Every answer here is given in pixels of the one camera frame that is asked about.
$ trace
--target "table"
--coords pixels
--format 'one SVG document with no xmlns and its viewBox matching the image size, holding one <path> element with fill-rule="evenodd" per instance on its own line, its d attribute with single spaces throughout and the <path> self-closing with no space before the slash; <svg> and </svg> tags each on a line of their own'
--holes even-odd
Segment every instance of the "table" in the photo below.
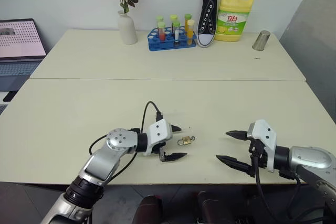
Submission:
<svg viewBox="0 0 336 224">
<path fill-rule="evenodd" d="M 147 34 L 124 45 L 118 31 L 68 30 L 32 78 L 305 81 L 274 35 L 264 51 L 252 49 L 257 33 L 208 48 L 149 51 Z"/>
<path fill-rule="evenodd" d="M 183 129 L 166 151 L 187 152 L 176 162 L 139 154 L 113 184 L 236 184 L 253 178 L 222 164 L 216 154 L 250 162 L 249 143 L 224 133 L 265 119 L 278 145 L 336 150 L 336 126 L 302 81 L 145 81 L 29 79 L 0 117 L 0 181 L 69 184 L 95 139 L 118 127 L 139 127 L 153 100 L 164 118 Z M 146 125 L 155 113 L 149 109 Z M 182 136 L 195 136 L 178 146 Z M 123 167 L 131 158 L 122 159 Z M 292 183 L 262 169 L 262 183 Z"/>
</svg>

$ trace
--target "stainless steel cup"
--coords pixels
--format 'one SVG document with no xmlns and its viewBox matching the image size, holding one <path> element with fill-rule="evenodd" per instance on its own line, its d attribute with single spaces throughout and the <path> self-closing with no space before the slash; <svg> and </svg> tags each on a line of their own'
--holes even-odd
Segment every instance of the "stainless steel cup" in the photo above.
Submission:
<svg viewBox="0 0 336 224">
<path fill-rule="evenodd" d="M 252 48 L 257 51 L 263 51 L 270 35 L 271 33 L 269 31 L 261 31 Z"/>
</svg>

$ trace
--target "test tube cap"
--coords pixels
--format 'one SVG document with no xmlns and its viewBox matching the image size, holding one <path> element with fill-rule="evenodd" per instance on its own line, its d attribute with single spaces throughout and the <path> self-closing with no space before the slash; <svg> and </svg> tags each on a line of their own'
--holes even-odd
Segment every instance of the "test tube cap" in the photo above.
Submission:
<svg viewBox="0 0 336 224">
<path fill-rule="evenodd" d="M 175 27 L 177 27 L 177 26 L 180 26 L 180 22 L 178 21 L 178 20 L 175 20 L 174 22 L 173 22 L 173 26 L 175 26 Z"/>
<path fill-rule="evenodd" d="M 188 20 L 188 25 L 189 25 L 189 26 L 193 26 L 193 25 L 195 25 L 195 20 L 193 20 L 193 19 L 189 19 L 189 20 Z"/>
<path fill-rule="evenodd" d="M 261 31 L 260 34 L 258 35 L 257 40 L 252 45 L 252 48 L 257 51 L 263 51 L 270 35 L 271 33 L 269 31 L 265 30 Z"/>
<path fill-rule="evenodd" d="M 156 17 L 156 21 L 157 21 L 157 22 L 163 21 L 163 16 L 157 16 L 157 17 Z"/>
<path fill-rule="evenodd" d="M 160 21 L 157 23 L 158 28 L 164 28 L 164 26 L 166 25 L 164 22 Z"/>
<path fill-rule="evenodd" d="M 170 20 L 171 21 L 177 20 L 177 15 L 170 15 Z"/>
<path fill-rule="evenodd" d="M 191 19 L 191 14 L 189 14 L 189 13 L 184 14 L 184 19 L 186 19 L 186 20 Z"/>
</svg>

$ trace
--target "green bottle cap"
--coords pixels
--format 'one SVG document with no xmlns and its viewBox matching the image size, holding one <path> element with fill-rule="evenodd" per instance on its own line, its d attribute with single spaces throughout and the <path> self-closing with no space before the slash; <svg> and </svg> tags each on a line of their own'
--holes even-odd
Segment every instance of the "green bottle cap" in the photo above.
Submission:
<svg viewBox="0 0 336 224">
<path fill-rule="evenodd" d="M 164 28 L 164 26 L 166 25 L 164 22 L 160 21 L 157 23 L 158 28 Z"/>
<path fill-rule="evenodd" d="M 191 14 L 189 14 L 189 13 L 184 14 L 184 19 L 186 19 L 186 20 L 191 19 Z"/>
<path fill-rule="evenodd" d="M 177 15 L 170 15 L 170 20 L 171 21 L 177 20 Z"/>
<path fill-rule="evenodd" d="M 160 22 L 160 21 L 163 21 L 163 17 L 162 16 L 157 16 L 156 17 L 156 22 Z"/>
<path fill-rule="evenodd" d="M 173 22 L 173 26 L 175 26 L 175 27 L 177 27 L 177 26 L 180 26 L 180 22 L 178 21 L 178 20 L 175 20 L 174 22 Z"/>
</svg>

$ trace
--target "test tube rack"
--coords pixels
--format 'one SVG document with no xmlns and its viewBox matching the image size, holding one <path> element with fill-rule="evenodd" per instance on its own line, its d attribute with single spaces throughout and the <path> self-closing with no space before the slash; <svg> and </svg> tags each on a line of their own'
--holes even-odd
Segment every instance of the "test tube rack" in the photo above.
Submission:
<svg viewBox="0 0 336 224">
<path fill-rule="evenodd" d="M 147 35 L 148 47 L 150 51 L 168 50 L 168 49 L 179 49 L 179 48 L 189 48 L 196 47 L 195 39 L 197 38 L 194 32 L 192 43 L 188 45 L 187 36 L 184 31 L 184 26 L 180 27 L 180 35 L 178 37 L 178 44 L 174 43 L 174 37 L 172 34 L 171 27 L 164 28 L 166 36 L 164 41 L 160 41 L 158 29 L 154 28 Z"/>
</svg>

